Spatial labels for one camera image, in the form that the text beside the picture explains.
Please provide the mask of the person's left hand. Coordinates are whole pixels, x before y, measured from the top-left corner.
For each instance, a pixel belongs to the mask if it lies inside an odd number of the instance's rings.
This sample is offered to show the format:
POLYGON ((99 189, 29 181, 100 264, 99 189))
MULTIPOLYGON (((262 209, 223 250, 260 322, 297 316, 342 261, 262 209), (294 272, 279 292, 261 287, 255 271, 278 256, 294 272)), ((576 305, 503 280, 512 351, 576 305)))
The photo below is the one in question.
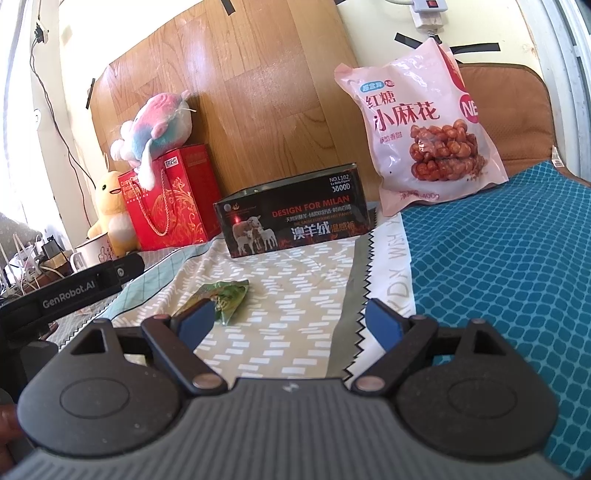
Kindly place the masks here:
POLYGON ((17 407, 14 404, 2 405, 0 411, 0 460, 2 471, 9 469, 13 464, 7 445, 13 440, 22 437, 23 431, 17 418, 17 407))

